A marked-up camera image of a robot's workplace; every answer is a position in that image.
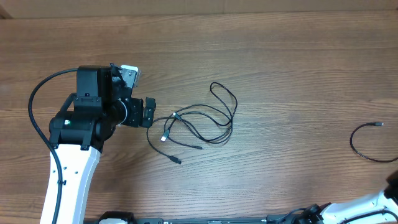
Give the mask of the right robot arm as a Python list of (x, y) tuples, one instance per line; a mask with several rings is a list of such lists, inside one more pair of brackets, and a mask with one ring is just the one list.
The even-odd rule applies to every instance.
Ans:
[(388, 186), (375, 194), (345, 203), (312, 205), (294, 219), (294, 224), (391, 223), (397, 221), (397, 172)]

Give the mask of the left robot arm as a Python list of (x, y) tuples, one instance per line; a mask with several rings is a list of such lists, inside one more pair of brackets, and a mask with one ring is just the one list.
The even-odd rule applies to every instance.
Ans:
[(50, 176), (41, 223), (83, 223), (91, 180), (104, 142), (116, 127), (149, 128), (153, 98), (132, 97), (141, 75), (131, 65), (80, 66), (76, 92), (50, 120)]

